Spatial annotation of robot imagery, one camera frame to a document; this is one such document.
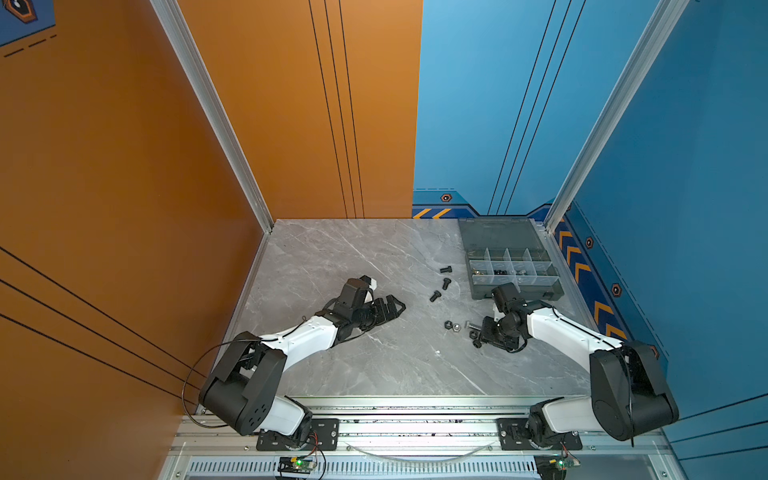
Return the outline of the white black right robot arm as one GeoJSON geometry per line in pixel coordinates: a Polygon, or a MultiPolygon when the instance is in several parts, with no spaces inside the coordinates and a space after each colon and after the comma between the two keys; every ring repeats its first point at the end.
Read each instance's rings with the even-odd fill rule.
{"type": "Polygon", "coordinates": [[[602,335],[552,306],[496,309],[483,318],[473,344],[520,353],[530,340],[544,342],[570,358],[589,374],[590,381],[587,396],[551,399],[530,408],[523,437],[535,446],[558,445],[567,435],[581,431],[633,440],[680,419],[652,346],[602,335]]]}

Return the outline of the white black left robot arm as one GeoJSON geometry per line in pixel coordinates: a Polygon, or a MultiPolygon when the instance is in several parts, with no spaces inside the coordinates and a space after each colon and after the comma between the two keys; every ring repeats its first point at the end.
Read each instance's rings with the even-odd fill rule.
{"type": "Polygon", "coordinates": [[[226,350],[207,377],[199,403],[242,436],[273,432],[294,444],[311,435],[312,412],[278,395],[285,371],[301,361],[400,317],[406,305],[393,295],[329,301],[315,315],[282,332],[248,331],[224,344],[226,350]]]}

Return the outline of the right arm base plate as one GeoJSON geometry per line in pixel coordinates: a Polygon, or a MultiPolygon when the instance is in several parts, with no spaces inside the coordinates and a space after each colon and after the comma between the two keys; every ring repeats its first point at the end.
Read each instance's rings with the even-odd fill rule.
{"type": "Polygon", "coordinates": [[[580,451],[583,449],[581,437],[577,432],[555,433],[541,441],[536,441],[523,418],[498,418],[496,420],[497,437],[502,451],[580,451]]]}

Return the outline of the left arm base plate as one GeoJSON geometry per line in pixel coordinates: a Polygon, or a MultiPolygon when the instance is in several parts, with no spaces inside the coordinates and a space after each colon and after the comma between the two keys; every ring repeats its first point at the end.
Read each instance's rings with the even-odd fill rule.
{"type": "Polygon", "coordinates": [[[299,451],[309,452],[319,447],[324,452],[335,451],[339,440],[340,420],[338,418],[312,418],[304,422],[291,435],[276,431],[263,431],[258,435],[256,449],[264,452],[299,451]]]}

